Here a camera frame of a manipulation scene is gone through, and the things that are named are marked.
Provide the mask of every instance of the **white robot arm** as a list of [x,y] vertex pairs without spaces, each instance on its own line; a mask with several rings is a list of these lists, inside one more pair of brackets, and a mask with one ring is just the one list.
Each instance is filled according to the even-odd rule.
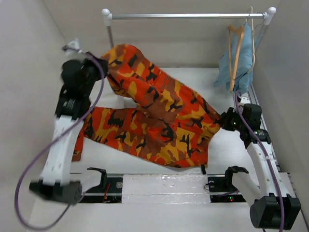
[[[239,105],[242,105],[241,116],[246,124],[252,129],[255,136],[252,136],[248,127],[244,124],[239,113],[232,107],[222,114],[219,120],[223,129],[228,131],[239,131],[240,138],[250,155],[256,171],[259,186],[251,179],[249,172],[238,166],[229,167],[222,181],[219,184],[227,188],[237,189],[250,207],[250,218],[254,227],[262,229],[279,229],[281,225],[281,205],[284,209],[284,229],[290,230],[300,211],[301,205],[298,198],[293,198],[283,184],[279,175],[274,157],[271,152],[271,140],[268,132],[261,129],[261,107],[246,102],[242,98]],[[258,138],[264,146],[267,154],[257,141]]]
[[[107,73],[107,61],[96,58]],[[48,158],[38,181],[32,181],[29,190],[49,201],[77,204],[83,193],[92,187],[106,188],[104,169],[88,168],[82,174],[70,174],[75,143],[83,126],[81,118],[90,107],[89,95],[100,80],[98,68],[88,59],[72,59],[62,65],[64,82],[55,113],[53,140],[79,122],[49,150]]]

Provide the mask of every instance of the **wooden hanger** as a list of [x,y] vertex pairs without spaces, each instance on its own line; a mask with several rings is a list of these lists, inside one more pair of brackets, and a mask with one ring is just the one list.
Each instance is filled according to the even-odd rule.
[[[232,51],[231,51],[231,32],[235,33],[238,36],[237,46],[236,46],[236,54],[235,54],[235,62],[234,62],[234,69],[232,70]],[[242,40],[245,34],[245,27],[240,26],[239,28],[235,28],[232,25],[228,26],[228,59],[229,59],[229,72],[230,72],[230,92],[233,92],[235,79],[236,79],[236,72],[237,72],[237,65],[239,59],[240,48],[242,44]]]

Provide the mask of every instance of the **orange camouflage pants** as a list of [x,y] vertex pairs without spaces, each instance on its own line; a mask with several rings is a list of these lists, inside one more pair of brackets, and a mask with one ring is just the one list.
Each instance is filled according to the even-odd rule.
[[113,91],[132,98],[138,108],[96,107],[84,122],[72,161],[81,159],[86,137],[160,165],[207,165],[208,144],[220,129],[215,123],[220,115],[134,46],[118,45],[102,59],[109,63]]

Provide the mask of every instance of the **white platform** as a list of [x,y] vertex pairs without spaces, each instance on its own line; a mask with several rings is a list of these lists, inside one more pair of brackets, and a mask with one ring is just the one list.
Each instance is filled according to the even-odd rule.
[[[216,89],[212,87],[218,73],[217,69],[165,68],[164,70],[198,91],[219,113],[233,106],[232,96],[226,93],[224,87]],[[114,108],[118,105],[121,108],[127,107],[128,103],[131,104],[129,101],[123,103],[113,95],[110,87],[106,85],[99,106]],[[223,174],[228,166],[233,165],[246,167],[255,179],[253,163],[239,139],[239,134],[220,130],[210,143],[207,173]],[[90,166],[104,168],[108,173],[123,174],[200,173],[200,168],[179,170],[162,167],[85,139],[82,161],[72,164],[71,171],[79,172]],[[192,182],[185,183],[184,181],[185,188],[181,188],[184,185],[176,179],[173,182],[169,181],[168,186],[176,187],[177,185],[177,191],[167,186],[164,187],[163,184],[150,191],[145,189],[149,187],[146,187],[146,183],[150,185],[153,181],[151,179],[156,177],[149,176],[148,180],[141,176],[139,178],[140,186],[132,176],[128,175],[124,178],[124,186],[126,184],[131,186],[125,192],[124,203],[78,204],[71,208],[50,232],[261,232],[251,225],[249,207],[246,203],[210,203],[208,194],[202,192],[200,188],[195,188]],[[192,181],[200,186],[205,179],[197,175],[192,178]],[[290,191],[293,191],[286,176],[285,181]],[[179,198],[178,202],[172,204],[175,200],[172,196],[174,193],[188,191],[188,189],[190,189],[188,194],[183,194],[181,200]],[[187,203],[179,204],[181,201],[187,201]],[[37,199],[30,222],[35,225],[47,225],[61,213],[63,208],[63,205],[46,203]],[[291,231],[307,231],[301,214],[298,215]]]

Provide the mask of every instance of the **purple cable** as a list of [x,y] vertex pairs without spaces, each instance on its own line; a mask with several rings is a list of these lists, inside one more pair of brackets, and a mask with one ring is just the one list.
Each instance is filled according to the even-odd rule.
[[[245,126],[247,127],[247,129],[249,130],[251,136],[259,143],[264,155],[266,158],[268,158],[268,153],[264,147],[264,145],[262,144],[261,140],[256,136],[256,134],[254,133],[254,131],[250,128],[250,126],[248,125],[248,123],[246,122],[246,120],[244,119],[244,117],[242,116],[241,112],[240,112],[240,108],[239,108],[239,105],[238,105],[238,100],[237,100],[237,96],[241,96],[240,92],[237,91],[235,93],[235,97],[234,97],[234,102],[235,102],[235,106],[236,106],[236,109],[237,109],[237,112],[242,120],[242,122],[245,124]],[[271,162],[269,159],[266,159],[267,161],[267,164],[268,164],[268,167],[269,167],[269,170],[270,170],[270,173],[271,173],[271,177],[274,181],[274,184],[275,184],[275,188],[276,188],[276,191],[277,191],[277,194],[279,195],[279,201],[280,201],[280,208],[281,208],[281,222],[280,222],[280,228],[279,228],[279,232],[282,232],[283,231],[283,227],[284,227],[284,206],[283,206],[283,198],[282,198],[282,194],[281,194],[281,191],[280,191],[280,187],[279,187],[279,184],[278,184],[278,181],[276,179],[276,176],[275,176],[275,172],[274,172],[274,169],[272,168],[272,165],[271,165]]]
[[41,158],[50,148],[52,145],[54,145],[56,142],[58,142],[61,138],[63,138],[67,133],[69,133],[74,127],[76,127],[80,122],[82,122],[89,113],[91,113],[91,111],[93,111],[93,109],[95,108],[95,106],[97,105],[102,92],[103,92],[103,87],[104,87],[104,71],[101,67],[101,65],[99,64],[99,62],[94,59],[94,57],[88,53],[84,53],[82,50],[79,49],[75,49],[72,47],[68,47],[68,46],[64,46],[62,47],[62,50],[66,51],[66,50],[73,50],[75,52],[81,53],[83,55],[85,55],[88,59],[90,59],[98,68],[100,75],[101,75],[101,79],[102,79],[102,84],[101,84],[101,88],[100,91],[98,93],[98,97],[97,99],[93,102],[92,106],[89,108],[89,110],[80,118],[78,119],[72,126],[70,126],[68,129],[66,129],[61,135],[59,135],[57,138],[55,138],[49,145],[47,145],[29,164],[28,166],[25,168],[25,170],[23,171],[23,173],[21,174],[18,182],[17,182],[17,186],[15,189],[15,195],[14,195],[14,208],[15,208],[15,212],[16,212],[16,216],[18,218],[18,220],[20,221],[20,223],[27,229],[33,230],[33,231],[46,231],[49,230],[50,228],[52,228],[53,226],[55,226],[61,219],[62,217],[65,215],[65,213],[67,212],[67,210],[69,209],[70,205],[68,205],[65,210],[62,212],[62,214],[56,219],[56,221],[54,221],[52,224],[48,225],[48,226],[44,226],[44,227],[37,227],[37,226],[32,226],[30,225],[21,215],[20,212],[20,208],[19,208],[19,204],[18,204],[18,197],[19,197],[19,191],[20,191],[20,187],[21,187],[21,183],[23,181],[23,179],[25,178],[27,172],[31,169],[31,167],[38,161],[39,158]]

